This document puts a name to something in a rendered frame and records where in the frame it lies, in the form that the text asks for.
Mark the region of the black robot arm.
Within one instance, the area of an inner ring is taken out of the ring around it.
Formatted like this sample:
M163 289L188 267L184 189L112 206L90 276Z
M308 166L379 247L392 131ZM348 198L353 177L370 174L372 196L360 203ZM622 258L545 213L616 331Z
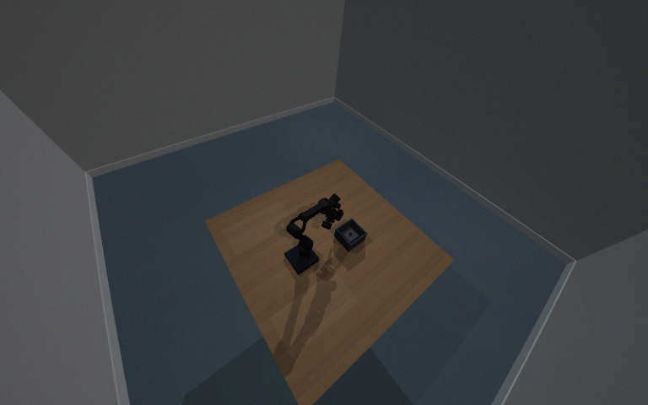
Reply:
M308 222L309 219L313 218L319 213L329 215L332 213L332 208L337 205L337 203L340 201L341 198L338 197L335 193L332 194L332 196L329 198L322 198L321 200L318 201L318 204L308 210L306 210L303 213L300 213L298 217L292 219L289 224L287 225L286 231L290 233L295 239L298 239L300 242L297 245L297 247L300 249L299 254L302 259L310 256L310 252L313 247L313 240L310 239L307 235L303 235L303 232L305 231L306 223ZM334 213L332 214L332 219L336 219L337 221L340 221L340 219L343 216L343 210L339 209L338 211L334 209ZM302 220L303 225L302 229L298 227L296 224L294 224L295 221L297 220Z

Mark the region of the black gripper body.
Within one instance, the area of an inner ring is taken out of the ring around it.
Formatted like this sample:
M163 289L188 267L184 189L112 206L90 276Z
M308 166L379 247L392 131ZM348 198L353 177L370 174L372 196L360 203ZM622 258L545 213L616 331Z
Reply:
M337 203L337 205L336 205L335 207L333 207L333 209L332 209L332 213L329 214L329 215L326 215L327 220L326 220L326 221L323 221L322 224L321 224L321 226L322 226L323 228L326 228L326 229L328 229L328 230L331 229L332 224L329 223L329 222L332 222L332 221L333 221L333 219L332 219L331 217L332 217L332 214L334 213L334 209L335 209L335 208L340 209L340 207L341 207L340 203Z

